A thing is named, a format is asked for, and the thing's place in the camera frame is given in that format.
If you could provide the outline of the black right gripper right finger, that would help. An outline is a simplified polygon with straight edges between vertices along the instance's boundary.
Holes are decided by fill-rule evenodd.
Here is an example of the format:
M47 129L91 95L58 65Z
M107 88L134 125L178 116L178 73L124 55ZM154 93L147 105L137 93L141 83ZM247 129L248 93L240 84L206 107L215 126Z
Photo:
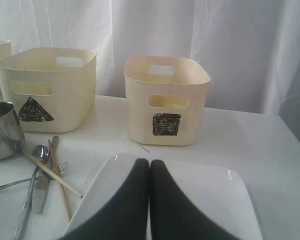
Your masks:
M166 164L150 164L149 212L153 240L236 240L184 194Z

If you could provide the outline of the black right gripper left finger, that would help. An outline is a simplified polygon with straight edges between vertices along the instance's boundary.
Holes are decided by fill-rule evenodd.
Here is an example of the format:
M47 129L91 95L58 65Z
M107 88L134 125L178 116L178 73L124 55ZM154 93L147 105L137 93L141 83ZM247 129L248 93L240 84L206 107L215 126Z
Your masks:
M113 197L63 240L145 240L150 195L150 165L138 158Z

